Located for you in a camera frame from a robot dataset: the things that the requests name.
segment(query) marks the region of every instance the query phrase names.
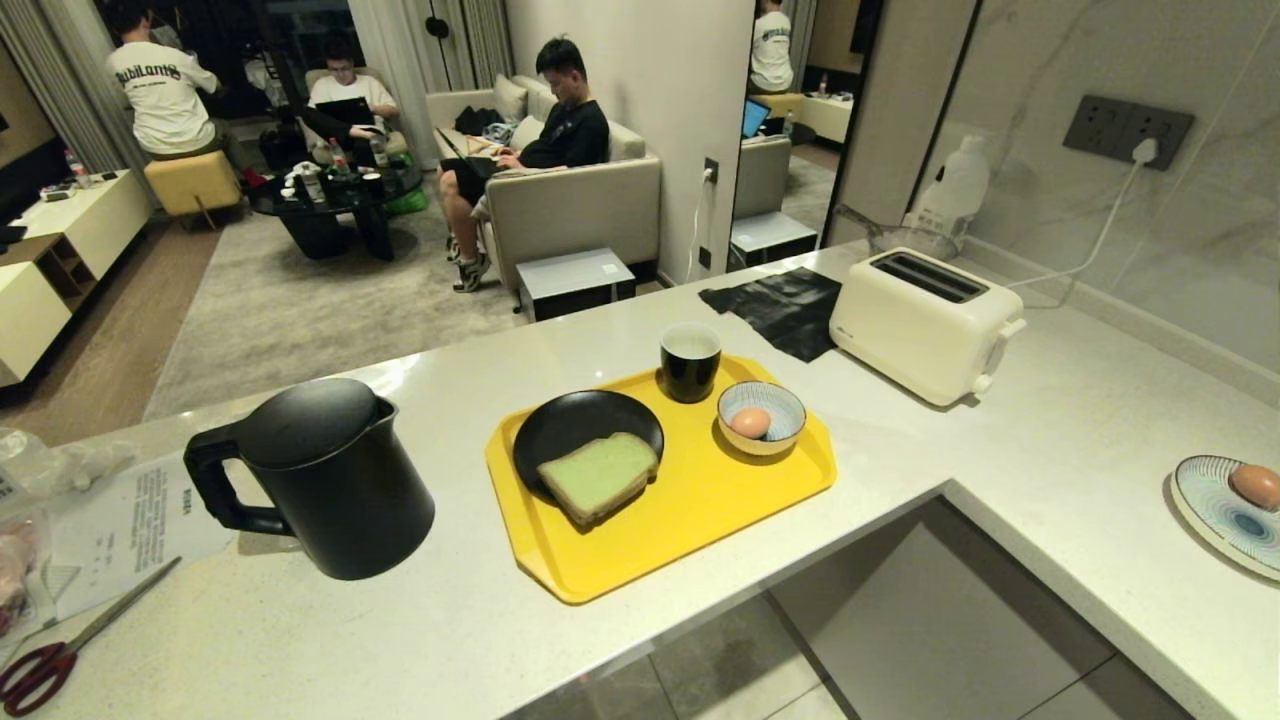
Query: mirror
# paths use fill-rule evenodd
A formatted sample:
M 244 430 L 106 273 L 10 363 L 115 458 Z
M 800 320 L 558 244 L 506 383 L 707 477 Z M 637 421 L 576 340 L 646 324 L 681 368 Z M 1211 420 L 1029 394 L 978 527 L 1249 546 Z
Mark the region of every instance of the mirror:
M 758 0 L 728 270 L 824 245 L 881 0 Z

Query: black plate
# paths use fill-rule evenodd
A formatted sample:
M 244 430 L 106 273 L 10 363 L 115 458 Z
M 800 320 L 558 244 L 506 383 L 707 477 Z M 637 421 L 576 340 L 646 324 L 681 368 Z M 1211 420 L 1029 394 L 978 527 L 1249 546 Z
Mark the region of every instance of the black plate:
M 511 451 L 516 474 L 525 487 L 554 502 L 538 475 L 538 466 L 613 433 L 639 437 L 662 459 L 662 424 L 644 402 L 607 389 L 584 389 L 548 400 L 530 413 L 516 433 Z

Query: bread slice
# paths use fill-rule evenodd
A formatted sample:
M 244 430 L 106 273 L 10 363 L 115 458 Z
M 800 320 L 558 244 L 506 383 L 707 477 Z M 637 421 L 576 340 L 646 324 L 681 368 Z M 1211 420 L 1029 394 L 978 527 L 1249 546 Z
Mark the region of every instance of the bread slice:
M 593 439 L 538 474 L 579 525 L 590 525 L 640 495 L 658 470 L 658 454 L 631 433 Z

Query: floor tile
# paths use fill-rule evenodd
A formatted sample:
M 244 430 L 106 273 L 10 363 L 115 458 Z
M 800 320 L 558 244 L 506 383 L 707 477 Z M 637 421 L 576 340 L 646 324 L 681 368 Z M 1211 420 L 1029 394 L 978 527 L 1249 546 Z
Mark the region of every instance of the floor tile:
M 846 720 L 846 717 L 827 687 L 818 685 L 771 715 L 769 720 Z
M 570 684 L 507 716 L 508 720 L 675 720 L 648 657 L 586 683 Z
M 762 597 L 650 657 L 680 720 L 763 720 L 819 682 Z

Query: rug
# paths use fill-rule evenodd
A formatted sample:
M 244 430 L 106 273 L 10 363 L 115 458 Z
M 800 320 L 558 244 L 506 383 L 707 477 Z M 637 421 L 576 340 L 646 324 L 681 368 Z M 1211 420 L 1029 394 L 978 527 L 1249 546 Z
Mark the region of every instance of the rug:
M 453 292 L 439 205 L 390 220 L 396 260 L 353 243 L 308 260 L 280 220 L 229 225 L 151 395 L 146 420 L 525 324 L 489 270 Z
M 836 173 L 804 158 L 791 156 L 787 190 L 782 196 L 782 213 L 797 223 L 813 228 L 822 237 L 827 224 L 827 206 Z

